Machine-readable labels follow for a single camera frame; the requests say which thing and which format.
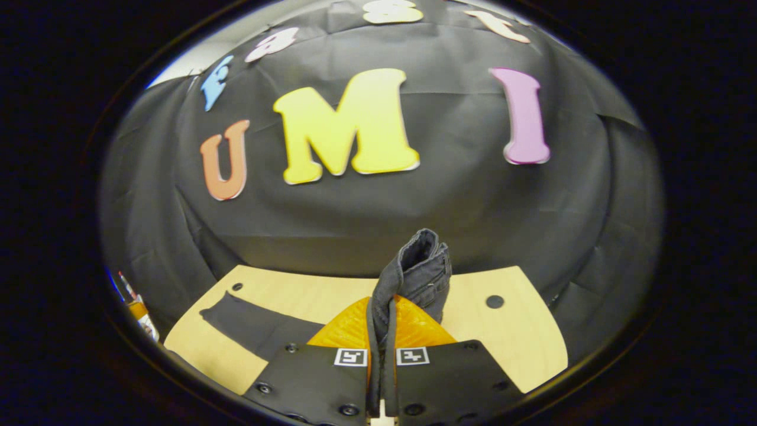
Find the wooden table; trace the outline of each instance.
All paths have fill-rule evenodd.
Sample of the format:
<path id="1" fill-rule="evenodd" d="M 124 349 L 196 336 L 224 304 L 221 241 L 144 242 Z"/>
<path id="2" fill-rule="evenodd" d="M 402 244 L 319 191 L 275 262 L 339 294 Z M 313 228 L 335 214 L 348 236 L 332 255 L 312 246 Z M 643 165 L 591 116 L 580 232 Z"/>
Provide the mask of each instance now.
<path id="1" fill-rule="evenodd" d="M 165 347 L 237 394 L 243 394 L 267 361 L 210 326 L 199 314 L 226 291 L 266 309 L 321 324 L 358 299 L 371 296 L 376 279 L 288 274 L 239 265 L 207 291 L 176 323 Z M 236 283 L 243 283 L 232 291 Z M 489 296 L 504 304 L 487 306 Z M 517 266 L 456 274 L 441 323 L 456 340 L 480 340 L 515 385 L 528 392 L 568 366 L 555 320 Z"/>

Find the orange letter u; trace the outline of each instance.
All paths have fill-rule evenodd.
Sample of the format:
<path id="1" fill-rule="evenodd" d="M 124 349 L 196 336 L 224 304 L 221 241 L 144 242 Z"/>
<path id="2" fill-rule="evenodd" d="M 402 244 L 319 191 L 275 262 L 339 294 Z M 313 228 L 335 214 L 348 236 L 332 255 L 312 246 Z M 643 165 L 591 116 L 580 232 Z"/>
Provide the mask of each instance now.
<path id="1" fill-rule="evenodd" d="M 236 198 L 245 188 L 247 181 L 245 131 L 249 126 L 249 120 L 237 121 L 229 126 L 224 133 L 224 136 L 229 140 L 229 156 L 232 166 L 232 174 L 228 180 L 221 177 L 221 169 L 218 164 L 218 145 L 222 140 L 221 135 L 211 136 L 200 146 L 207 191 L 219 201 Z"/>

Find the folded cloth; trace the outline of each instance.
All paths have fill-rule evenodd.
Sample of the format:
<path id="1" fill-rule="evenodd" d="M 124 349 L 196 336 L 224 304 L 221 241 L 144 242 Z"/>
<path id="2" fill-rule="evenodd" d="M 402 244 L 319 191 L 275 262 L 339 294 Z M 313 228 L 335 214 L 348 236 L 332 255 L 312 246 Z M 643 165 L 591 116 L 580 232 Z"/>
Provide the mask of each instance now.
<path id="1" fill-rule="evenodd" d="M 451 275 L 447 244 L 439 243 L 434 231 L 419 230 L 384 268 L 373 289 L 371 311 L 379 345 L 388 332 L 389 302 L 394 294 L 415 303 L 441 323 Z"/>

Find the black circle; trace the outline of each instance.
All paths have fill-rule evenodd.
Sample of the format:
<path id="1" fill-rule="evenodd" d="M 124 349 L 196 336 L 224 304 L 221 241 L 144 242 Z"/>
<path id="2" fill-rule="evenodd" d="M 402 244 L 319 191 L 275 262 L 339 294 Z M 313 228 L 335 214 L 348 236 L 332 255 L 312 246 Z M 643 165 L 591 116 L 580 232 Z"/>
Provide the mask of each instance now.
<path id="1" fill-rule="evenodd" d="M 343 406 L 339 407 L 339 412 L 343 415 L 357 415 L 360 413 L 360 409 L 357 408 L 354 404 L 344 404 Z"/>
<path id="2" fill-rule="evenodd" d="M 501 381 L 500 383 L 495 383 L 492 388 L 494 390 L 505 390 L 510 386 L 510 383 L 508 381 Z"/>
<path id="3" fill-rule="evenodd" d="M 457 422 L 461 423 L 463 421 L 468 421 L 468 420 L 470 420 L 472 418 L 476 418 L 476 417 L 478 417 L 478 414 L 476 414 L 474 412 L 470 412 L 468 414 L 464 414 L 464 415 L 461 415 L 460 417 L 458 417 L 457 418 Z"/>
<path id="4" fill-rule="evenodd" d="M 501 308 L 502 305 L 504 304 L 505 304 L 505 299 L 502 299 L 501 296 L 497 296 L 496 294 L 486 298 L 486 306 L 492 309 Z"/>
<path id="5" fill-rule="evenodd" d="M 425 411 L 423 404 L 410 404 L 405 407 L 405 414 L 407 415 L 420 415 Z"/>
<path id="6" fill-rule="evenodd" d="M 289 418 L 293 418 L 294 420 L 302 421 L 303 423 L 307 423 L 307 420 L 305 419 L 305 417 L 302 417 L 299 414 L 289 413 L 286 416 L 289 417 Z"/>
<path id="7" fill-rule="evenodd" d="M 271 393 L 271 391 L 273 391 L 273 388 L 269 384 L 265 384 L 265 383 L 256 384 L 255 389 L 257 389 L 258 392 L 264 393 L 266 395 Z"/>

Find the letter m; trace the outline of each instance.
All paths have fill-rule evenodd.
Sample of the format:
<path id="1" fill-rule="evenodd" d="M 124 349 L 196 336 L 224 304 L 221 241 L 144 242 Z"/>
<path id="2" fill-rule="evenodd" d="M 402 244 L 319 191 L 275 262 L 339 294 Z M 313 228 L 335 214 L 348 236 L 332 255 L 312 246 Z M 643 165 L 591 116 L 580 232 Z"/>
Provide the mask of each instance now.
<path id="1" fill-rule="evenodd" d="M 336 109 L 312 87 L 279 98 L 273 110 L 282 115 L 290 185 L 318 180 L 323 175 L 310 147 L 335 176 L 347 170 L 352 142 L 357 153 L 352 167 L 361 174 L 417 168 L 418 152 L 407 143 L 400 107 L 401 70 L 382 68 L 356 74 L 344 89 Z"/>

